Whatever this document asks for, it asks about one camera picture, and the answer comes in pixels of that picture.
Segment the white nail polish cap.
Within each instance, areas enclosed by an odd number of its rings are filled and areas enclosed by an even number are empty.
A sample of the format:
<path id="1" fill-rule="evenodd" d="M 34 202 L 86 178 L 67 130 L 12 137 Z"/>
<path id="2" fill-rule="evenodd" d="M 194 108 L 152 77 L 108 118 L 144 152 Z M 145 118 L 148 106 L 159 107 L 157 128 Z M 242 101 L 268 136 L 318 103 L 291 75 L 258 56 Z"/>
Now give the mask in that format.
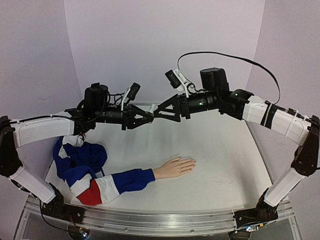
<path id="1" fill-rule="evenodd" d="M 148 112 L 153 115 L 153 114 L 154 114 L 154 111 L 157 109 L 157 107 L 158 107 L 157 104 L 152 103 L 152 104 L 150 105 L 150 108 L 149 108 Z"/>

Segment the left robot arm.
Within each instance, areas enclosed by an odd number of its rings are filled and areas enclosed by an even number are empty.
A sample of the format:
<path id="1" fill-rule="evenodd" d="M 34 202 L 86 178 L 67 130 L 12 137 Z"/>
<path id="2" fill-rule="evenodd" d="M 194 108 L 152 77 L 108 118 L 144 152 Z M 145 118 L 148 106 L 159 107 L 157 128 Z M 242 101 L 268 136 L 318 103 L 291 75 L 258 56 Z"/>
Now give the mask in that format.
<path id="1" fill-rule="evenodd" d="M 111 103 L 112 94 L 106 85 L 93 83 L 84 92 L 84 99 L 76 108 L 51 115 L 20 120 L 0 118 L 0 174 L 17 183 L 48 204 L 56 218 L 64 218 L 67 206 L 56 199 L 58 191 L 31 172 L 19 158 L 17 149 L 37 141 L 61 136 L 85 134 L 97 123 L 119 124 L 122 130 L 132 130 L 154 120 L 152 113 L 130 104 L 140 85 L 133 83 L 124 94 L 120 105 Z"/>

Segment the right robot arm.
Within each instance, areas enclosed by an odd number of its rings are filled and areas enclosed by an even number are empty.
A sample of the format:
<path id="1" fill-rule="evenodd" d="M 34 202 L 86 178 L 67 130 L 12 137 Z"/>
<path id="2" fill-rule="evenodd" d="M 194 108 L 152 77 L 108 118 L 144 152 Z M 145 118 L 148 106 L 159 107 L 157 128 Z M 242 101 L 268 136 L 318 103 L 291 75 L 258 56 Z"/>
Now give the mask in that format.
<path id="1" fill-rule="evenodd" d="M 298 147 L 289 167 L 258 200 L 256 207 L 238 210 L 233 217 L 238 227 L 264 224 L 278 218 L 279 203 L 306 177 L 317 170 L 320 147 L 320 119 L 307 117 L 292 108 L 280 107 L 246 90 L 230 91 L 225 70 L 207 68 L 200 71 L 203 91 L 189 93 L 187 79 L 179 69 L 166 72 L 176 94 L 158 105 L 153 114 L 180 122 L 191 114 L 218 110 L 238 120 L 260 124 L 295 142 Z"/>

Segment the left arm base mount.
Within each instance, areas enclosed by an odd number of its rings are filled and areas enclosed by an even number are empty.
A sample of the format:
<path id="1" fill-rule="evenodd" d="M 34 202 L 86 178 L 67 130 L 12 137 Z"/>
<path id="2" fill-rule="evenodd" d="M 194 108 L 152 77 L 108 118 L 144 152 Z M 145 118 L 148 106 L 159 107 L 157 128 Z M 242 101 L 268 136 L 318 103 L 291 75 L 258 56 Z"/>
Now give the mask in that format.
<path id="1" fill-rule="evenodd" d="M 49 203 L 43 203 L 40 210 L 45 216 L 75 224 L 82 224 L 85 215 L 84 208 L 66 204 L 64 197 L 58 194 Z"/>

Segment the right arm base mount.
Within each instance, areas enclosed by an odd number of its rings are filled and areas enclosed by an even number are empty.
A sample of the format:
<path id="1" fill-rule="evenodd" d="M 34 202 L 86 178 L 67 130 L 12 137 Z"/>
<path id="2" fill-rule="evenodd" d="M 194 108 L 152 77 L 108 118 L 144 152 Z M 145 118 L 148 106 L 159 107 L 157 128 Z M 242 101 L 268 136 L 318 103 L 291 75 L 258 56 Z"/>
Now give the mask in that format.
<path id="1" fill-rule="evenodd" d="M 233 214 L 235 220 L 235 229 L 241 230 L 249 226 L 266 224 L 270 221 L 278 219 L 279 204 L 271 206 L 265 202 L 265 194 L 263 194 L 254 208 L 237 210 Z"/>

